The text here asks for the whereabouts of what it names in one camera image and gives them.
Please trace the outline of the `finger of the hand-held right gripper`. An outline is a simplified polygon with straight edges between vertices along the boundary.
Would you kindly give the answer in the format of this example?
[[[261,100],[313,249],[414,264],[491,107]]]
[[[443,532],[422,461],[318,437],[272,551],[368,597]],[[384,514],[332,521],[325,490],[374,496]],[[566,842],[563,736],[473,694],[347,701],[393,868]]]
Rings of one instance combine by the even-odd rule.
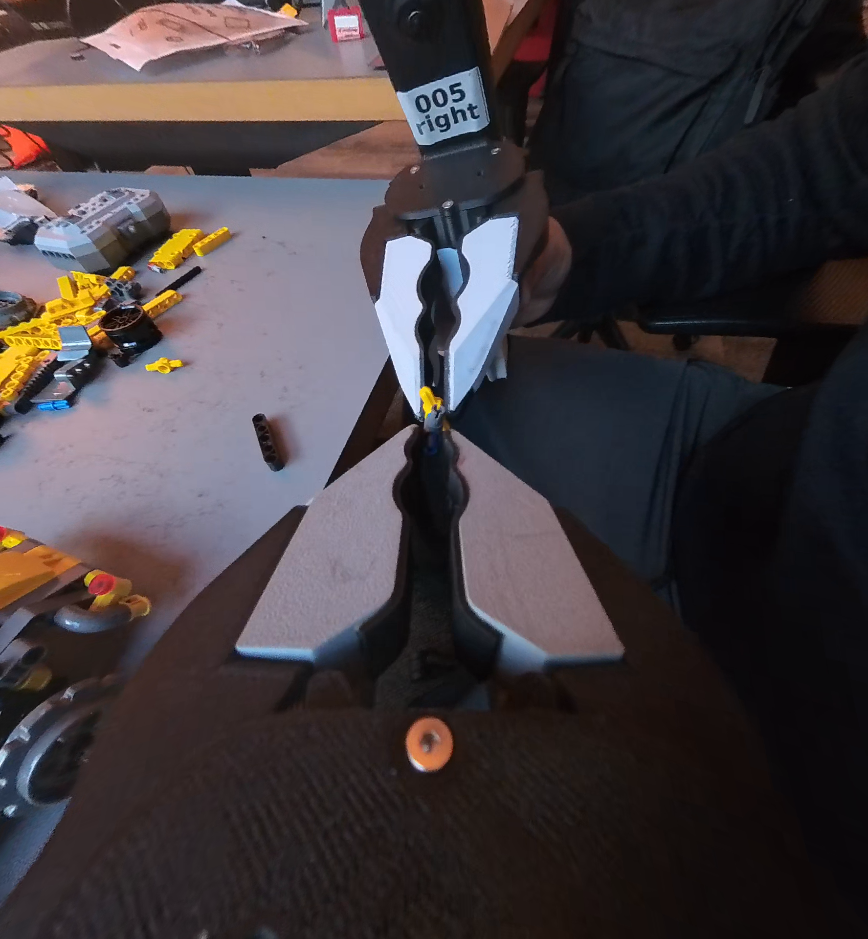
[[[433,258],[433,246],[418,237],[386,242],[381,263],[378,322],[389,349],[395,375],[416,420],[423,420],[421,389],[426,385],[427,348],[420,328],[429,304],[423,299],[422,280]]]
[[[464,235],[459,254],[467,265],[454,300],[456,325],[445,350],[444,403],[456,411],[489,375],[504,375],[504,337],[517,312],[519,286],[513,272],[519,234],[516,216],[493,217]]]

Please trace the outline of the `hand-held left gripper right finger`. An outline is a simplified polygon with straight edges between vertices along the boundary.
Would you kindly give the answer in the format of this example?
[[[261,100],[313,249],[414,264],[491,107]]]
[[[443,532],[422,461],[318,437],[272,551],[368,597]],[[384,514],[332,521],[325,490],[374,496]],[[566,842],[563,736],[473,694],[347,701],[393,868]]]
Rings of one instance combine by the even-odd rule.
[[[442,440],[452,633],[479,677],[613,664],[624,645],[544,496],[462,434]]]

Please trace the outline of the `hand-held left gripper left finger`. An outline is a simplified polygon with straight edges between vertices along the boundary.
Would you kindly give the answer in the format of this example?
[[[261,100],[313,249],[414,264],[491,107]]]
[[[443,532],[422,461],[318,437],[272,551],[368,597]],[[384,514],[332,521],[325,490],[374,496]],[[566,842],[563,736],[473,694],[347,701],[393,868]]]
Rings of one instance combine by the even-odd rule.
[[[319,492],[235,642],[244,658],[385,667],[404,645],[407,427]]]

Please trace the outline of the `person's right forearm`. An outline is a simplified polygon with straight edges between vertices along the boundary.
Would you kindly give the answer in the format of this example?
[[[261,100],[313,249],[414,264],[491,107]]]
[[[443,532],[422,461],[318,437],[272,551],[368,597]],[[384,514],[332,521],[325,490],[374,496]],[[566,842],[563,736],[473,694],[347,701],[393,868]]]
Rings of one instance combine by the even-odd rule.
[[[553,216],[572,266],[546,318],[707,299],[868,257],[868,46],[826,88],[660,178]]]

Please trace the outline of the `grey desk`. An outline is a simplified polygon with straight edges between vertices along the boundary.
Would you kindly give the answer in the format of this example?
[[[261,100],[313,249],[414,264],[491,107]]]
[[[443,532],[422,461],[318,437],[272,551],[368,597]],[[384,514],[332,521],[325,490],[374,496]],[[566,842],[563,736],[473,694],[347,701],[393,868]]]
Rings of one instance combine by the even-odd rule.
[[[3,820],[0,937],[36,937],[101,847],[192,752],[275,709],[292,676],[230,662],[233,639],[308,502],[356,462],[384,413],[388,350],[359,243],[384,181],[24,174],[53,207],[144,186],[183,227],[233,238],[198,265],[160,317],[146,360],[167,377],[105,365],[71,409],[18,419],[0,450],[0,525],[130,579],[153,603],[122,645],[126,687],[76,798]],[[285,468],[264,464],[252,415],[268,417]]]

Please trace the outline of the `yellow edged desk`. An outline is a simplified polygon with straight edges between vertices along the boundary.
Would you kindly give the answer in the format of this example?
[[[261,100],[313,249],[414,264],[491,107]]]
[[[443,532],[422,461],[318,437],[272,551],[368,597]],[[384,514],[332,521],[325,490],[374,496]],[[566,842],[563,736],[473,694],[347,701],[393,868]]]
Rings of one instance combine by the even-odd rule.
[[[64,168],[207,175],[275,168],[377,124],[404,126],[374,41],[336,43],[316,7],[299,34],[173,56],[136,71],[76,39],[0,51],[0,126],[41,137]]]

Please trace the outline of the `person's right hand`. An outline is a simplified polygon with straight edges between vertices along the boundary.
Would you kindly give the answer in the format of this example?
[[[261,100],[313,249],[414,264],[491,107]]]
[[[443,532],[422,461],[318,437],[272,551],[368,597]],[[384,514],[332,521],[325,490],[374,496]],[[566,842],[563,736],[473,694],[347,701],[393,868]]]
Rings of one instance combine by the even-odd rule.
[[[567,280],[572,265],[572,247],[560,223],[547,221],[545,243],[519,281],[519,304],[512,328],[535,325],[551,310]]]

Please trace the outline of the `black holed beam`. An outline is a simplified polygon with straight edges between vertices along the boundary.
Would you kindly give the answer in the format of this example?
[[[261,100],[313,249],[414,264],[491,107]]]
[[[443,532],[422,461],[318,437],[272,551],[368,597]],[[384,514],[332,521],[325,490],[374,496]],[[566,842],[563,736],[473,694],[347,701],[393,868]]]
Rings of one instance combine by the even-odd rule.
[[[252,428],[264,464],[273,472],[285,468],[282,445],[269,419],[263,413],[252,415]]]

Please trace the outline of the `red sign stand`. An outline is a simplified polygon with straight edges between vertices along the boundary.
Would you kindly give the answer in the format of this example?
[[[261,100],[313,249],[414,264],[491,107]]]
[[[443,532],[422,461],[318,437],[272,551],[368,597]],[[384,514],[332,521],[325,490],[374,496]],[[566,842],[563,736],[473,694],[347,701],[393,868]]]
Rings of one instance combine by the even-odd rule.
[[[334,43],[362,41],[366,27],[358,1],[327,1],[323,23]]]

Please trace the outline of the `black jacket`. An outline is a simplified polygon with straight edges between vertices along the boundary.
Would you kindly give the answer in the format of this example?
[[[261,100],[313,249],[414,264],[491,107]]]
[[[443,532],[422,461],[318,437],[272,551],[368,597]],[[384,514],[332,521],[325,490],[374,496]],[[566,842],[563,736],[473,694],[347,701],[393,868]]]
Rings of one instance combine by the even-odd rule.
[[[529,149],[550,205],[659,177],[823,87],[860,1],[559,2]]]

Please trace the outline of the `yellow studded block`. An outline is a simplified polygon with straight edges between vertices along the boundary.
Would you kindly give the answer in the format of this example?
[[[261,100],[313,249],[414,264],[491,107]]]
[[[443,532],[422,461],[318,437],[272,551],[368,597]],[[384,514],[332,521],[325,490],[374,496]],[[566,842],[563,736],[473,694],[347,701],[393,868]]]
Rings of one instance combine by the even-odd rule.
[[[171,234],[147,261],[149,270],[166,273],[179,268],[193,255],[194,246],[205,238],[200,228],[183,228]]]

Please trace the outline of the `black office chair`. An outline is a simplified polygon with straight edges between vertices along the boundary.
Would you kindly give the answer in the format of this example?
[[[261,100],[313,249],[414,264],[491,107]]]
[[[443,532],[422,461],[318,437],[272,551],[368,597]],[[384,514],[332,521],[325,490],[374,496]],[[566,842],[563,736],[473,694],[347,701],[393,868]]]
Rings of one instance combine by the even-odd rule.
[[[706,362],[755,383],[793,387],[821,381],[859,330],[856,325],[801,323],[776,333],[750,333],[723,331],[721,324],[711,323],[660,333],[610,317],[597,326],[555,323],[549,336],[661,360]]]

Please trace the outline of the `black spoked wheel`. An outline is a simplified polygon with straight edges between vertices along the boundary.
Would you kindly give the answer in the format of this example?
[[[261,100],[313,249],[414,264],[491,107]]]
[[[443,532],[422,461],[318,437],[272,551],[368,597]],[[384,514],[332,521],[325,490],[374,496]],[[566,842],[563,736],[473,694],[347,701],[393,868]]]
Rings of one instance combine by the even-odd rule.
[[[137,303],[115,306],[98,323],[112,345],[111,358],[129,363],[158,346],[163,333],[145,309]]]

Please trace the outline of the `person's black sweater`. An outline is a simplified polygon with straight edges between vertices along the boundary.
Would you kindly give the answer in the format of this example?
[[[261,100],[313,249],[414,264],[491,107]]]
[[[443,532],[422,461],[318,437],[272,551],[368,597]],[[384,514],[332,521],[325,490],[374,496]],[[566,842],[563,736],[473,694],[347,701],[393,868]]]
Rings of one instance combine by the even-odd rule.
[[[868,928],[868,321],[679,483],[685,623],[754,715],[808,850]]]

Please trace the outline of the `printed paper sheet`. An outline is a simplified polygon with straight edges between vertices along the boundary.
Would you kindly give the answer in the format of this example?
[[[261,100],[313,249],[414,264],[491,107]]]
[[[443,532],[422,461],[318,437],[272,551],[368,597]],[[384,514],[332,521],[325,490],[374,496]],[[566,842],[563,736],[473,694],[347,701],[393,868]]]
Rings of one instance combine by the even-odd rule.
[[[297,14],[241,2],[165,2],[142,6],[81,41],[141,72],[182,57],[255,50],[308,29]]]

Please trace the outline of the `grey angular block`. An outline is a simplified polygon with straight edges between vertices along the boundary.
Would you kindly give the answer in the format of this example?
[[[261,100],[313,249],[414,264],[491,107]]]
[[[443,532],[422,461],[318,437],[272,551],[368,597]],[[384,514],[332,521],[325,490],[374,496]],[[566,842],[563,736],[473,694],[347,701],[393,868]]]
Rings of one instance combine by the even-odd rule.
[[[110,273],[146,243],[170,231],[171,218],[158,194],[119,187],[41,223],[33,245],[59,268]]]

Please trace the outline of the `yellow brick vehicle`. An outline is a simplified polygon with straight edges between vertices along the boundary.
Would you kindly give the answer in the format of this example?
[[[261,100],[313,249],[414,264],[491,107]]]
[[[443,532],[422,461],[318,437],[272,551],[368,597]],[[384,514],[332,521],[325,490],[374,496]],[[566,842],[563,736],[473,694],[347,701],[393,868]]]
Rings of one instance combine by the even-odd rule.
[[[67,800],[151,606],[132,581],[0,526],[0,818]]]

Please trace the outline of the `grey toothed rack piece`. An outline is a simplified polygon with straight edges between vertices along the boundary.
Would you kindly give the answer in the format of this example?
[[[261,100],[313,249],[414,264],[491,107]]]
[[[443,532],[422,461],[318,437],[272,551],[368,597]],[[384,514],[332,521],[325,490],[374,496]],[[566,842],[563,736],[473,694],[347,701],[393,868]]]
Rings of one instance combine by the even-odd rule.
[[[59,358],[57,353],[47,355],[19,392],[13,412],[26,415],[36,410],[36,402],[48,400],[70,399],[73,405],[82,389],[99,373],[102,360],[103,355],[96,347],[80,358]]]

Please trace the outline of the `pile of building brick parts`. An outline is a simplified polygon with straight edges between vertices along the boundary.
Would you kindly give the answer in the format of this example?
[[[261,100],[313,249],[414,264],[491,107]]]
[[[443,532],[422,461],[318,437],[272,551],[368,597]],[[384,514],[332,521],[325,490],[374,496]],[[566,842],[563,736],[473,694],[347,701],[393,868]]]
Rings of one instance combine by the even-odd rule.
[[[106,362],[128,367],[155,348],[127,364],[117,363],[98,325],[115,306],[143,307],[155,297],[145,297],[134,268],[122,266],[107,276],[71,271],[59,277],[57,285],[58,296],[42,304],[17,292],[0,291],[0,448],[6,440],[5,425],[20,416],[12,410],[19,392],[47,355],[80,358],[96,347],[103,355],[100,373]]]

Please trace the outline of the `orange object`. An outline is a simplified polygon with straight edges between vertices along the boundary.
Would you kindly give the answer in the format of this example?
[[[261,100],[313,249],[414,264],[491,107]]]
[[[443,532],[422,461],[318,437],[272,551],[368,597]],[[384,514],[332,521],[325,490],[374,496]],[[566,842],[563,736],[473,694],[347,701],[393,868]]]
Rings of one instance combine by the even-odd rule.
[[[5,156],[14,169],[26,169],[40,163],[55,165],[51,149],[38,135],[10,125],[0,125],[0,141],[6,146]]]

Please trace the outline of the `clear plastic bag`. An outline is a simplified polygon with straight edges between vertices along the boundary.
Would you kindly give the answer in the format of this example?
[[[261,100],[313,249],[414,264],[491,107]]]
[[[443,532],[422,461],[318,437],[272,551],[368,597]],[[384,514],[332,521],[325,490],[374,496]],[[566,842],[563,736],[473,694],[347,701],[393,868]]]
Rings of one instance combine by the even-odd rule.
[[[0,178],[0,232],[2,240],[11,245],[32,245],[41,225],[57,218],[57,214],[39,199],[31,184],[17,184],[8,177]]]

